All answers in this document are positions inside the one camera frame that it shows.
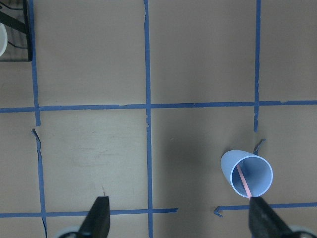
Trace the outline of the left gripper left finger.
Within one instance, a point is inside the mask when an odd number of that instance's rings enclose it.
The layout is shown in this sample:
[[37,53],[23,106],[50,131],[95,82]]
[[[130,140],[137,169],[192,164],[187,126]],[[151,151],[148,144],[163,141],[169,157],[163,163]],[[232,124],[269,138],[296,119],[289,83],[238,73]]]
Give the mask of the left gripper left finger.
[[55,238],[106,238],[110,230],[109,197],[97,197],[80,227],[65,228]]

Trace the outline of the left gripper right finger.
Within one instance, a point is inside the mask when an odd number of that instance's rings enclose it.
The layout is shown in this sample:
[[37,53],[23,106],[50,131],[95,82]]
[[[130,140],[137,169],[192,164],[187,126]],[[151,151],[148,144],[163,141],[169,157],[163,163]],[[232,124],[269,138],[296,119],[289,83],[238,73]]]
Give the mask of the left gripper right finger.
[[251,197],[249,230],[254,238],[315,238],[304,228],[291,229],[261,197]]

